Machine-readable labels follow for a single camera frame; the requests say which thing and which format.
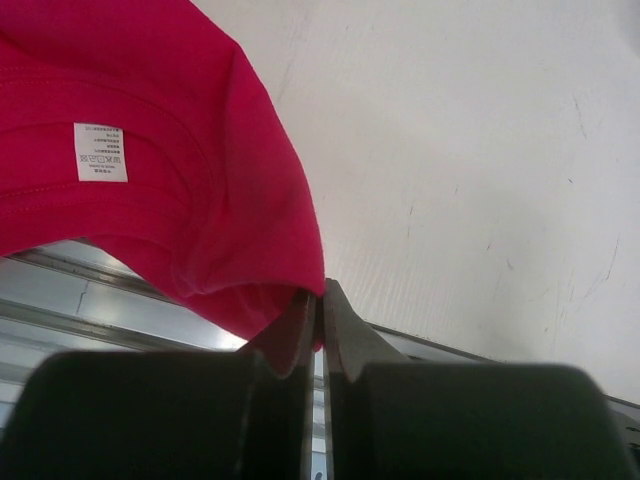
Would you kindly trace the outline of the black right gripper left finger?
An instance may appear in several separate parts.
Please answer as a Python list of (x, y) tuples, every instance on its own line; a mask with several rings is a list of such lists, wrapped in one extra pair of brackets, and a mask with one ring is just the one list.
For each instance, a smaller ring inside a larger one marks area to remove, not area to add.
[(75, 351), (29, 377), (5, 479), (306, 479), (316, 300), (235, 352)]

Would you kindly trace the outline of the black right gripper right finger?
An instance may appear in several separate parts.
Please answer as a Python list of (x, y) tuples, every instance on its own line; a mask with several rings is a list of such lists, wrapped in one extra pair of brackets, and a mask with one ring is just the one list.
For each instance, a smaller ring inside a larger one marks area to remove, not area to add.
[(639, 449), (563, 365), (408, 358), (329, 280), (322, 299), (332, 479), (635, 479)]

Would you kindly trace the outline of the crimson pink t-shirt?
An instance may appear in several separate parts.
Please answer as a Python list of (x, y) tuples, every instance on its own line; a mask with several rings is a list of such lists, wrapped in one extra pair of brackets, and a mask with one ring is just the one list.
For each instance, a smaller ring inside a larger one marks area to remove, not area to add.
[(324, 293), (302, 164), (189, 1), (1, 5), (1, 252), (76, 238), (244, 339)]

